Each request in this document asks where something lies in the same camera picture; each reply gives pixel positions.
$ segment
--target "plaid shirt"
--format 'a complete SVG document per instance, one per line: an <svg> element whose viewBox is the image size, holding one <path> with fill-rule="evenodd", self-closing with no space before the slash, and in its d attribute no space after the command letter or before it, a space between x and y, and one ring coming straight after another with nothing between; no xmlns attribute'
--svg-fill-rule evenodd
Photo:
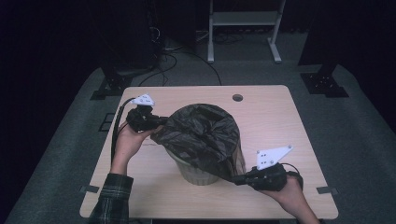
<svg viewBox="0 0 396 224"><path fill-rule="evenodd" d="M88 223L128 223L128 200L134 179L108 174Z"/></svg>

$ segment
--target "person's left hand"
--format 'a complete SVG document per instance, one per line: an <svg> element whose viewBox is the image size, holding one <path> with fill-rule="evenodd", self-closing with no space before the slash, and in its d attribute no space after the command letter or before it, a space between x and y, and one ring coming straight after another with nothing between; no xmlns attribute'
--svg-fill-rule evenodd
<svg viewBox="0 0 396 224"><path fill-rule="evenodd" d="M114 159L110 173L126 175L128 162L142 146L143 141L154 133L155 130L136 133L126 121L119 127Z"/></svg>

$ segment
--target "plastic bag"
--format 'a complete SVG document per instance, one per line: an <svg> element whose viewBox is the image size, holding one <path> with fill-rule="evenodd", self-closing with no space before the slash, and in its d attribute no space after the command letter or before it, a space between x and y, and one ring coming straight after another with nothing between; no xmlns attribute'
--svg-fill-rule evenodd
<svg viewBox="0 0 396 224"><path fill-rule="evenodd" d="M187 105L151 135L181 160L227 181L246 172L238 126L216 105Z"/></svg>

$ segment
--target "table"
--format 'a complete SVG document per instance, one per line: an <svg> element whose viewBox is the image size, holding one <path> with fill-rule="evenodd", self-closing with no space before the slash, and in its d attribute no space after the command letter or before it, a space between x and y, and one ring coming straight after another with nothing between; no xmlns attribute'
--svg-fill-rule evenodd
<svg viewBox="0 0 396 224"><path fill-rule="evenodd" d="M152 113L170 116L185 105L218 105L233 115L241 133L247 170L255 166L259 149L293 145L281 162L296 166L304 178L304 194L319 218L333 219L338 211L330 193L317 188L327 183L305 132L290 92L285 86L202 86L127 88L120 103L148 93L155 101ZM243 100L236 102L238 94ZM125 107L121 120L135 105ZM111 131L92 175L90 185L101 188L110 169ZM130 217L279 219L293 218L274 200L249 186L219 180L209 186L194 186L183 179L176 163L162 146L146 139L132 157L128 175L134 178ZM88 217L97 203L97 193L87 192L80 214Z"/></svg>
<svg viewBox="0 0 396 224"><path fill-rule="evenodd" d="M286 0L280 0L278 11L254 11L254 12L215 12L213 10L213 0L210 0L209 9L209 41L207 43L207 61L215 61L213 47L213 27L215 26L244 26L244 25L273 25L274 30L270 37L267 38L271 53L275 63L282 63L279 51L276 47L276 36L279 31L280 22L282 21L283 9Z"/></svg>

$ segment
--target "hand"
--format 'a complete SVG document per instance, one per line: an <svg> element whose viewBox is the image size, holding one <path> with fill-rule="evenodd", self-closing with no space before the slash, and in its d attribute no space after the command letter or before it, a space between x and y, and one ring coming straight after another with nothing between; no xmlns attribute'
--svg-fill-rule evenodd
<svg viewBox="0 0 396 224"><path fill-rule="evenodd" d="M110 173L126 175L128 162L140 149L143 141L155 130L136 133L129 124L124 121L119 127L115 154L111 164Z"/></svg>
<svg viewBox="0 0 396 224"><path fill-rule="evenodd" d="M319 223L309 206L296 177L287 176L287 184L281 191L259 190L277 201L286 212L296 217L301 223Z"/></svg>

